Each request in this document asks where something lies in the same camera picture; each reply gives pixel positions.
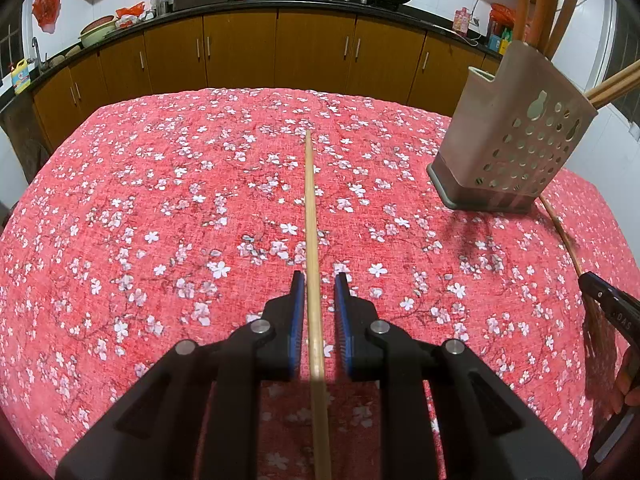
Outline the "beige perforated utensil holder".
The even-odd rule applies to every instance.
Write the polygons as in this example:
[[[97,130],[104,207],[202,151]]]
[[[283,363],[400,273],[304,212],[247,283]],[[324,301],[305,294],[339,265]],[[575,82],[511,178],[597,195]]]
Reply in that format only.
[[[450,209],[527,214],[596,115],[548,58],[514,41],[494,74],[470,68],[427,173]]]

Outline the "red floral tablecloth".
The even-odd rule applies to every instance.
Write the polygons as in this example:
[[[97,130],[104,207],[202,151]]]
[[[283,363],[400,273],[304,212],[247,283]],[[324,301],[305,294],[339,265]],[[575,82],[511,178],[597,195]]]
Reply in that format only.
[[[305,265],[311,132],[332,474],[378,476],[378,389],[337,364],[333,281],[413,337],[466,342],[585,460],[625,343],[588,359],[577,274],[542,206],[452,211],[427,175],[447,117],[286,89],[147,96],[91,115],[1,237],[1,407],[38,464],[67,450],[171,346],[256,320]],[[639,269],[597,189],[544,197],[582,270],[631,294]]]

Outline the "leaning chopstick pair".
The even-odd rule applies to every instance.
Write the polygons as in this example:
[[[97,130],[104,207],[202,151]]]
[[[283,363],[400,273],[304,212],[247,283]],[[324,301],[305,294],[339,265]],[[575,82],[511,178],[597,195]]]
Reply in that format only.
[[[608,77],[597,87],[593,87],[585,93],[585,98],[596,109],[605,107],[624,96],[640,84],[640,60],[633,62],[629,66],[620,70],[616,74]]]

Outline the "red bag and bottles group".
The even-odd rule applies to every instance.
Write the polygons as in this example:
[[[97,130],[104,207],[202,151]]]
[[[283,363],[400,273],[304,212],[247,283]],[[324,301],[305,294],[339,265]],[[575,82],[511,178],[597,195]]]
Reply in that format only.
[[[513,29],[515,23],[515,11],[501,3],[493,3],[490,6],[487,26],[487,47],[494,52],[499,52],[503,35]]]

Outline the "pink bottle on counter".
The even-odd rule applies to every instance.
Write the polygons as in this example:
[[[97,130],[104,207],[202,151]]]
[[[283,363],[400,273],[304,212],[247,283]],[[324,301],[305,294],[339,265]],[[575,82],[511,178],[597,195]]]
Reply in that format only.
[[[465,37],[468,34],[471,21],[471,13],[464,6],[454,12],[454,21],[452,22],[452,30],[459,36]]]

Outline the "yellow detergent bottle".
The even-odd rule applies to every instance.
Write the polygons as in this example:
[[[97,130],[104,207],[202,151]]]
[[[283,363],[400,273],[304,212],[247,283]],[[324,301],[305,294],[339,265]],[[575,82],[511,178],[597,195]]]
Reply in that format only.
[[[23,58],[11,72],[12,86],[15,94],[22,93],[30,86],[29,59]]]

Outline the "green bowl on counter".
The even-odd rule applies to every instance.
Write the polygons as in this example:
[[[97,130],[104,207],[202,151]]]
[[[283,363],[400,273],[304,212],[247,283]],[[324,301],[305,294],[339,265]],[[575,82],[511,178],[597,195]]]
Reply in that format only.
[[[92,47],[101,42],[108,34],[116,29],[116,18],[113,14],[102,16],[85,26],[79,35],[84,48]]]

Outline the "orange bag on counter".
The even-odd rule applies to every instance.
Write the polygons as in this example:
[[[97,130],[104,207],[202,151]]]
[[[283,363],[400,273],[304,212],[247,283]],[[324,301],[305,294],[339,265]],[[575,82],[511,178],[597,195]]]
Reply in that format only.
[[[145,2],[140,1],[134,6],[130,6],[129,8],[120,8],[116,10],[115,18],[116,23],[115,26],[117,29],[127,28],[130,26],[134,26],[140,21],[140,18],[145,12]]]

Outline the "red plastic bag on wall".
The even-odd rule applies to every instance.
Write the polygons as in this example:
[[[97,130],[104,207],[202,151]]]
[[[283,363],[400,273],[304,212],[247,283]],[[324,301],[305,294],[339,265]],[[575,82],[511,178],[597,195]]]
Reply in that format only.
[[[46,34],[54,34],[60,12],[61,0],[34,0],[32,3],[32,15]]]

